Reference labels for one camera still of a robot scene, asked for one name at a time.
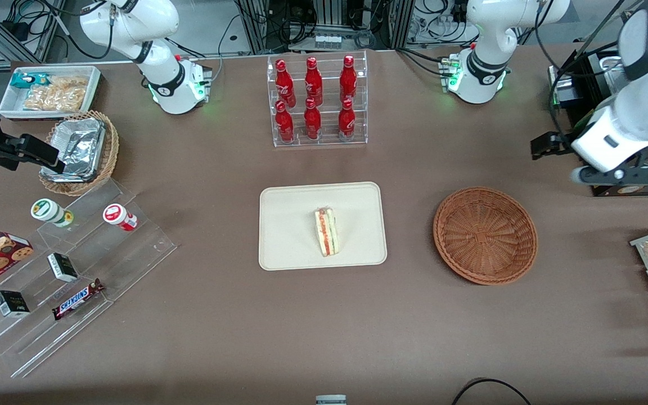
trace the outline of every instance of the table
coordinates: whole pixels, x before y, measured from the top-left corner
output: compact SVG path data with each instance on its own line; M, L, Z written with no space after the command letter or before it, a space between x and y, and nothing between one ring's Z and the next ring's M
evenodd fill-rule
M182 116L151 102L134 65L100 65L114 177L181 247L29 377L0 364L0 403L449 403L479 376L533 403L648 403L648 280L627 243L648 234L648 197L596 199L569 182L573 156L530 159L552 128L540 50L517 50L486 105L442 94L399 54L368 57L370 143L323 151L273 148L265 57L226 59L211 103ZM2 126L43 136L51 123ZM0 168L0 230L39 225L29 206L52 195L37 170ZM259 268L263 189L356 181L381 187L384 264ZM512 285L473 285L435 251L440 200L475 185L537 225L537 261ZM489 385L460 403L497 397L519 403Z

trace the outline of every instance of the white tray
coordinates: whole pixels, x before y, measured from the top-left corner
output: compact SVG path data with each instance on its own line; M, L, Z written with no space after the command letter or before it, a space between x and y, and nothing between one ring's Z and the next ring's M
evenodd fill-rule
M330 207L341 249L322 256L314 211ZM259 196L259 265L290 270L367 266L386 260L381 192L372 182L272 187Z

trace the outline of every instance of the acrylic bottle rack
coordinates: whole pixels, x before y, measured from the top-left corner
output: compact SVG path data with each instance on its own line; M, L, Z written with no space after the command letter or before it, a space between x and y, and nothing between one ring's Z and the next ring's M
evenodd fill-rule
M106 205L119 203L138 218L126 232L101 218ZM134 195L110 179L67 207L74 222L66 228L44 224L29 243L34 254L0 277L0 290L20 292L31 313L7 318L0 312L0 355L11 377L34 371L98 315L110 308L137 281L177 248L134 202ZM54 277L47 256L69 256L79 279L64 282ZM105 289L59 321L52 308L69 299L94 279Z
M357 116L354 121L353 139L342 142L339 139L339 112L341 111L341 100L339 98L339 76L344 67L344 56L354 57L354 69L357 71L357 95L353 99L352 110ZM307 99L304 77L307 74L307 63L301 55L280 55L270 56L267 61L267 88L269 95L269 113L272 116L272 134L274 146L285 148L296 148L296 146L347 146L362 144L368 141L368 92L367 92L367 54L365 52L349 53L317 53L317 67L322 74L322 85L324 90L324 103L319 106L322 117L322 133L318 140L312 141L308 138L304 126L304 101ZM275 102L278 100L277 93L277 70L273 67L275 61L283 59L286 62L286 70L294 80L294 93L296 105L289 109L291 118L294 121L294 136L292 143L284 143L278 135L277 122L275 121Z

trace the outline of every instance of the red bottle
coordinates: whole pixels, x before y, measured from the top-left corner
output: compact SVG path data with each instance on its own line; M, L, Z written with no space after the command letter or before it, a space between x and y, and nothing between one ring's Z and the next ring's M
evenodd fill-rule
M307 110L304 112L304 122L307 124L307 136L312 141L319 139L322 129L322 115L317 110L317 103L313 98L307 99Z
M354 69L354 57L351 55L344 56L344 69L339 76L339 98L344 102L345 99L353 99L357 95L357 72Z
M304 77L307 86L307 97L311 97L317 106L324 102L324 88L322 86L322 74L317 69L316 57L307 57L307 76Z
M275 66L277 67L277 92L280 99L286 103L286 107L293 108L296 105L294 81L291 80L291 75L286 71L286 63L282 59L275 62Z
M274 120L277 121L277 130L280 133L281 142L292 143L294 141L294 121L291 120L291 114L286 111L286 105L281 100L277 100L274 106L277 108L277 115L274 116Z
M357 116L352 111L352 99L345 99L341 102L339 112L339 139L342 142L349 142L354 138L354 120Z

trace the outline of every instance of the small black box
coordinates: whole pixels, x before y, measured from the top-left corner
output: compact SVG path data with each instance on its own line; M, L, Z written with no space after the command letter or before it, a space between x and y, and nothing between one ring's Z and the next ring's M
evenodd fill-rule
M24 318L29 315L24 297L20 292L0 290L0 311L10 318Z
M52 272L54 272L54 277L65 282L77 281L77 270L74 269L74 265L68 256L61 253L52 253L47 259Z

